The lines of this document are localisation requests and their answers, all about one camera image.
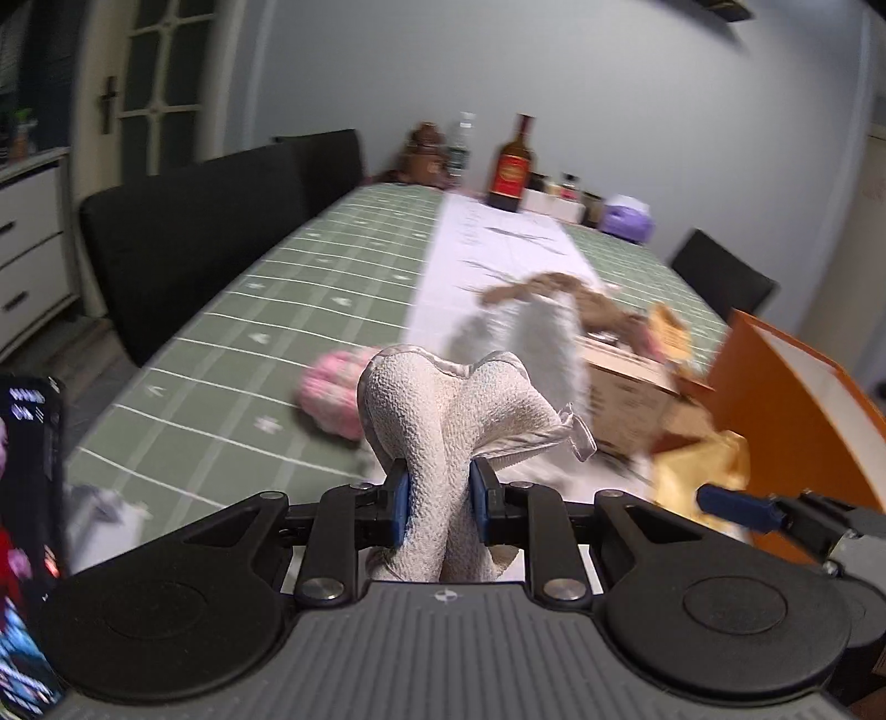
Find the drawer handle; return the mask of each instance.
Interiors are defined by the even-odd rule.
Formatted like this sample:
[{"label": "drawer handle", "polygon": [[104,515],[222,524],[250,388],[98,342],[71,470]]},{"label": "drawer handle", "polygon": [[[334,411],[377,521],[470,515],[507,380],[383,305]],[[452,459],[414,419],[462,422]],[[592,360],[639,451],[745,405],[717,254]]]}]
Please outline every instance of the drawer handle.
[{"label": "drawer handle", "polygon": [[14,298],[12,298],[9,302],[7,302],[3,306],[3,312],[9,312],[10,310],[15,309],[17,306],[19,306],[22,302],[24,302],[27,299],[27,296],[28,296],[27,290],[22,290],[18,295],[16,295]]}]

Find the pink plush object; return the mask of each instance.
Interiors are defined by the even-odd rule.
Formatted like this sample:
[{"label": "pink plush object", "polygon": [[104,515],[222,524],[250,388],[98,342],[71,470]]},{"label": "pink plush object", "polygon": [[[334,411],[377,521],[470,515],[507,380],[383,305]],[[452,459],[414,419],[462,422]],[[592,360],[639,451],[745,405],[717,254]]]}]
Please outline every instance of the pink plush object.
[{"label": "pink plush object", "polygon": [[378,348],[335,350],[309,367],[296,392],[296,402],[327,433],[360,440],[357,380]]}]

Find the red label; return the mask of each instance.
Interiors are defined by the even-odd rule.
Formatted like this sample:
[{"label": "red label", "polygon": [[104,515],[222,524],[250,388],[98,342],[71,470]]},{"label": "red label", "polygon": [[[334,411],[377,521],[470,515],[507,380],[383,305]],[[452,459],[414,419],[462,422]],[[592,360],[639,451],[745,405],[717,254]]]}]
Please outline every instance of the red label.
[{"label": "red label", "polygon": [[495,170],[492,192],[508,198],[519,198],[523,195],[528,177],[529,160],[516,155],[502,155]]}]

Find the wine bottle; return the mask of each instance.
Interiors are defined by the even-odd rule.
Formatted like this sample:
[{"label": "wine bottle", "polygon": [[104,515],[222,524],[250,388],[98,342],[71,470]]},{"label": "wine bottle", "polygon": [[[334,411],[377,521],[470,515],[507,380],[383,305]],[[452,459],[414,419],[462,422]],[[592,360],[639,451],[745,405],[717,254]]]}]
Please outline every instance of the wine bottle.
[{"label": "wine bottle", "polygon": [[493,181],[489,185],[486,204],[516,213],[523,190],[532,172],[532,151],[526,147],[526,134],[532,117],[520,115],[517,134],[499,150]]}]

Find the chair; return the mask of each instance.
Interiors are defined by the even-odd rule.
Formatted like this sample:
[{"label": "chair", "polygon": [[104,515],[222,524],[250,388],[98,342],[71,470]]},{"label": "chair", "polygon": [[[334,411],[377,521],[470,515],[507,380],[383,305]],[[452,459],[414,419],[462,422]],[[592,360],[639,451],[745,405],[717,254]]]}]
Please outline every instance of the chair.
[{"label": "chair", "polygon": [[108,314],[138,365],[306,220],[298,167],[282,145],[141,178],[80,206]]},{"label": "chair", "polygon": [[294,152],[305,184],[307,212],[316,217],[363,180],[357,131],[335,130],[299,137],[278,136]]},{"label": "chair", "polygon": [[733,309],[754,315],[778,289],[708,235],[696,230],[671,260],[671,269],[723,320]]}]

